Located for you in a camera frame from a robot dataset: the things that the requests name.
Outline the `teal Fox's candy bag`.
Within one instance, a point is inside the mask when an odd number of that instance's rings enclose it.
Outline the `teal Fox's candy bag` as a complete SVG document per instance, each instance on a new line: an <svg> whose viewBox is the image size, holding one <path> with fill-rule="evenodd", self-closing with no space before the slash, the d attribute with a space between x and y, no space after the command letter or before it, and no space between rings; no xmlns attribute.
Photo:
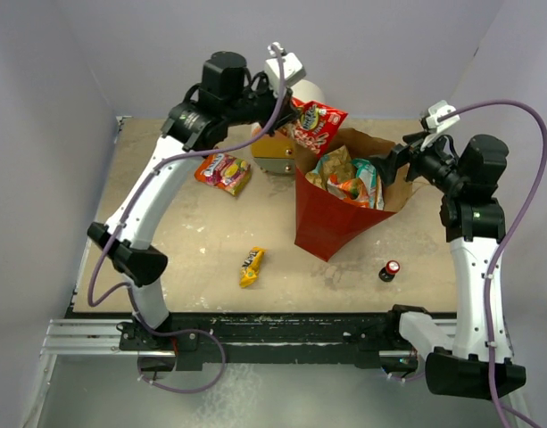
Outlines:
<svg viewBox="0 0 547 428"><path fill-rule="evenodd" d="M365 208L383 210L385 207L383 186L375 166L364 159L353 159L352 165L356 168L356 181L358 183L357 196L354 201Z"/></svg>

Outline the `orange Fox's candy bag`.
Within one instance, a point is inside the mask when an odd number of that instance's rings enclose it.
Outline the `orange Fox's candy bag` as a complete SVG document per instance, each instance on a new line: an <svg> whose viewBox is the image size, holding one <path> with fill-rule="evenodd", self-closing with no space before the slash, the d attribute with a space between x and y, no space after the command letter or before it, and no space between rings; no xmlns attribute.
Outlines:
<svg viewBox="0 0 547 428"><path fill-rule="evenodd" d="M327 191L338 199L351 205L369 208L369 192L363 181L359 178L337 182L337 175L332 174L327 180Z"/></svg>

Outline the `large gold snack bag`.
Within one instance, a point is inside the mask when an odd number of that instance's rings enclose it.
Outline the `large gold snack bag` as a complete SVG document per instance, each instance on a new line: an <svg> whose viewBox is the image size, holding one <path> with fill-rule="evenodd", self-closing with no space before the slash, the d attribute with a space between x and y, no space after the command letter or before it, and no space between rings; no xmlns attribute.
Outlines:
<svg viewBox="0 0 547 428"><path fill-rule="evenodd" d="M348 149L341 146L320 157L316 167L305 174L305 178L316 187L327 190L327 184L340 185L356 177L356 168Z"/></svg>

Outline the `red noodle snack packet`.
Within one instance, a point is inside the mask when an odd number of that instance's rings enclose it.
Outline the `red noodle snack packet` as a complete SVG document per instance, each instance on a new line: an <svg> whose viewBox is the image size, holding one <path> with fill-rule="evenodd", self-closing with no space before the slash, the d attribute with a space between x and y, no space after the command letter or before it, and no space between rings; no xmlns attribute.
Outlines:
<svg viewBox="0 0 547 428"><path fill-rule="evenodd" d="M287 126L287 136L318 157L322 156L348 113L317 101L294 98L293 104L298 117Z"/></svg>

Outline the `colourful candy packet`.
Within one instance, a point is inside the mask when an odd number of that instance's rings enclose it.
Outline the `colourful candy packet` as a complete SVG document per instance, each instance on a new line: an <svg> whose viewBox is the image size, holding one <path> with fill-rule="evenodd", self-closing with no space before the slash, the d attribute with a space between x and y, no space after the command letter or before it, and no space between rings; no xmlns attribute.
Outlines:
<svg viewBox="0 0 547 428"><path fill-rule="evenodd" d="M195 171L195 179L238 196L252 177L251 164L227 153L212 154Z"/></svg>

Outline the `red paper bag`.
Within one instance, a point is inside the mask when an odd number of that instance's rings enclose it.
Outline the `red paper bag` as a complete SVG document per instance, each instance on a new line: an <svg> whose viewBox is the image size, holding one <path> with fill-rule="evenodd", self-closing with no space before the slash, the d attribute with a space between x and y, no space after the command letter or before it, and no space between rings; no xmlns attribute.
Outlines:
<svg viewBox="0 0 547 428"><path fill-rule="evenodd" d="M319 158L297 145L295 163L294 244L328 261L343 246L366 230L399 213L413 195L412 183L405 180L408 167L401 167L394 183L384 189L382 210L361 208L338 199L306 178Z"/></svg>

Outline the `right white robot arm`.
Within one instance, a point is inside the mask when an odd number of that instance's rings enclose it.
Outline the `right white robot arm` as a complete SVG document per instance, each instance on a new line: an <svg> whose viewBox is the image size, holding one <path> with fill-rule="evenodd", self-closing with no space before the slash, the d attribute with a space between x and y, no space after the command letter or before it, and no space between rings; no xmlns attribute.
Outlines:
<svg viewBox="0 0 547 428"><path fill-rule="evenodd" d="M440 219L450 246L457 287L457 324L448 336L424 309L395 305L385 326L395 349L409 344L425 363L435 395L497 399L526 384L526 369L513 363L501 298L501 249L505 215L494 196L507 167L508 146L489 135L473 136L460 156L444 147L450 136L426 144L405 136L387 154L369 157L385 187L406 167L406 180L423 177L443 195Z"/></svg>

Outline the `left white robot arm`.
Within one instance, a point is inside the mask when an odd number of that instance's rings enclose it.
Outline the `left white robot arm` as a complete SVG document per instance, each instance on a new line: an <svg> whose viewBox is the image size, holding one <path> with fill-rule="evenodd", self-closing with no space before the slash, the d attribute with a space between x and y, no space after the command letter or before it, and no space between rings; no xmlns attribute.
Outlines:
<svg viewBox="0 0 547 428"><path fill-rule="evenodd" d="M168 259L152 241L179 188L203 158L222 152L217 145L230 128L257 123L259 136L272 135L297 117L292 87L305 77L305 68L277 42L268 50L270 58L256 74L239 53L213 53L203 64L200 82L170 110L150 160L119 210L87 230L101 250L87 289L88 305L103 302L94 289L108 259L123 278L132 317L142 326L140 340L152 350L167 346L174 334L162 295Z"/></svg>

